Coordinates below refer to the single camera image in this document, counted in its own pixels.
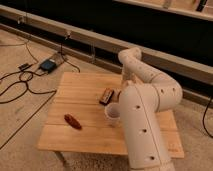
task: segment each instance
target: brown object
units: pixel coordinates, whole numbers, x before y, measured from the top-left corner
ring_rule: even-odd
[[[110,102],[113,94],[114,94],[114,90],[113,89],[106,88],[104,90],[103,95],[101,96],[101,99],[99,100],[99,103],[103,104],[103,105],[107,105]]]
[[[65,72],[50,107],[38,149],[127,155],[122,124],[110,127],[104,106],[99,104],[106,87],[112,87],[116,94],[121,88],[121,75]],[[64,113],[78,118],[84,129],[70,129],[64,122]],[[183,158],[172,110],[156,113],[156,117],[171,157]]]
[[[82,129],[80,123],[79,123],[73,116],[71,116],[70,114],[64,115],[64,120],[65,120],[70,126],[72,126],[73,128],[79,129],[79,130]]]

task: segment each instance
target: wooden tabletop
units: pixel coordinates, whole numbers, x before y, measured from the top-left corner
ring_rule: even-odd
[[[99,104],[105,88],[119,90],[120,86],[121,75],[117,74],[64,73],[38,149],[127,155],[121,123],[110,127],[104,106]],[[83,129],[79,131],[69,126],[64,121],[65,114],[74,116]],[[170,155],[184,157],[173,112],[165,111],[156,116]]]

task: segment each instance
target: black cable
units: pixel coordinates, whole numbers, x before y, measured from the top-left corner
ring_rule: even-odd
[[[20,44],[2,44],[2,45],[0,45],[0,46],[2,46],[2,47],[8,47],[8,46],[23,46],[23,45],[26,45],[26,43],[28,43],[28,41],[29,40],[27,40],[26,42],[24,42],[24,43],[20,43]]]
[[[35,116],[47,103],[48,101],[56,94],[56,91],[0,146],[0,150],[4,148],[9,141]]]
[[[28,43],[25,45],[25,47],[26,47],[28,53],[30,54],[30,56],[31,56],[31,57],[34,59],[34,61],[35,61],[35,63],[34,63],[33,65],[37,64],[39,61],[38,61],[38,59],[31,53],[31,51],[30,51],[30,49],[29,49],[29,47],[28,47]]]
[[[0,81],[2,81],[3,79],[11,76],[11,75],[14,75],[14,74],[18,74],[18,73],[21,73],[22,71],[16,71],[16,72],[12,72],[12,73],[9,73],[7,75],[4,75],[3,77],[0,78]]]
[[[23,95],[25,95],[25,93],[28,91],[28,84],[26,82],[23,82],[23,81],[17,81],[17,82],[14,82],[13,84],[11,84],[10,86],[8,86],[3,92],[1,92],[0,96],[2,96],[3,94],[5,94],[14,85],[20,84],[20,83],[25,84],[26,89],[20,95],[16,96],[15,98],[7,100],[7,101],[0,102],[0,104],[6,104],[6,103],[13,102],[13,101],[19,99],[20,97],[22,97]]]
[[[204,114],[203,114],[202,123],[203,123],[203,128],[205,129],[205,131],[206,131],[206,133],[208,134],[208,136],[211,137],[211,138],[213,138],[213,135],[208,131],[208,129],[206,128],[206,124],[205,124],[206,113],[207,113],[207,111],[208,111],[208,108],[209,108],[211,102],[212,102],[212,96],[211,96],[211,98],[210,98],[210,100],[209,100],[209,103],[207,104],[206,109],[205,109],[205,112],[204,112]]]
[[[3,91],[0,93],[0,97],[3,96],[11,87],[13,87],[13,86],[16,85],[16,84],[24,83],[26,89],[25,89],[20,95],[16,96],[16,97],[13,98],[13,99],[10,99],[10,100],[7,100],[7,101],[0,101],[0,104],[6,104],[6,103],[13,102],[13,101],[19,99],[20,97],[22,97],[23,95],[25,95],[25,93],[26,93],[27,91],[31,92],[32,94],[48,94],[48,93],[53,93],[55,90],[54,90],[54,91],[48,91],[48,92],[37,93],[37,92],[32,91],[32,90],[29,88],[28,82],[31,81],[31,80],[33,79],[33,76],[34,76],[34,75],[36,75],[36,76],[43,76],[44,74],[46,74],[46,73],[44,73],[44,74],[39,75],[39,74],[37,74],[37,73],[35,73],[35,72],[33,72],[33,71],[18,71],[18,72],[10,73],[10,74],[8,74],[8,75],[6,75],[6,76],[3,76],[0,80],[3,80],[4,78],[6,78],[6,77],[8,77],[8,76],[10,76],[10,75],[20,73],[20,75],[19,75],[19,81],[16,81],[16,82],[12,83],[12,84],[9,85],[5,90],[3,90]],[[24,79],[23,77],[24,77],[24,75],[26,75],[26,74],[29,74],[29,77],[27,77],[26,79]]]
[[[61,54],[61,58],[63,59],[64,62],[68,63],[69,65],[71,65],[72,67],[76,68],[78,70],[78,72],[80,73],[81,70],[78,66],[68,62],[66,59],[64,59],[64,56],[63,56],[63,45],[62,45],[62,42],[61,42],[61,50],[60,50],[60,54]]]

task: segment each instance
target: white plastic shell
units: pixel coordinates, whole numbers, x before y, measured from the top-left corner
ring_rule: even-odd
[[[182,88],[166,73],[140,61],[139,48],[123,50],[118,57],[123,64],[123,81],[133,80],[135,74],[145,83],[124,88],[117,109],[131,170],[174,171],[155,112],[177,105]]]

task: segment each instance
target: floor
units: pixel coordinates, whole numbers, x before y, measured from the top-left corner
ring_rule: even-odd
[[[0,30],[0,44],[19,44],[22,40],[17,35]],[[29,42],[31,53],[42,61],[53,53],[54,50],[40,44]],[[85,63],[74,57],[69,61],[80,67],[82,72],[110,73],[109,71]],[[0,46],[0,77],[5,73],[17,71],[23,63],[32,63],[25,46]],[[44,77],[35,77],[30,82],[30,88],[42,92],[57,89],[61,75],[64,71],[75,72],[75,68],[62,64],[55,72]],[[0,84],[2,92],[9,84],[17,80],[11,76]],[[0,101],[8,100],[23,91],[23,85],[11,88],[0,96]],[[26,93],[20,99],[9,104],[0,105],[0,147],[7,139],[48,99],[48,95],[32,95]],[[17,132],[17,134],[0,150],[1,171],[125,171],[129,169],[126,156],[63,153],[70,164],[70,168],[63,168],[53,152],[38,151],[36,145],[50,107],[48,102],[36,115]],[[181,104],[174,109],[177,126],[180,131],[184,159],[173,159],[177,171],[211,171],[213,168],[213,140],[209,138],[202,127],[202,113],[205,106],[183,99]],[[213,132],[213,110],[208,110],[207,124]]]

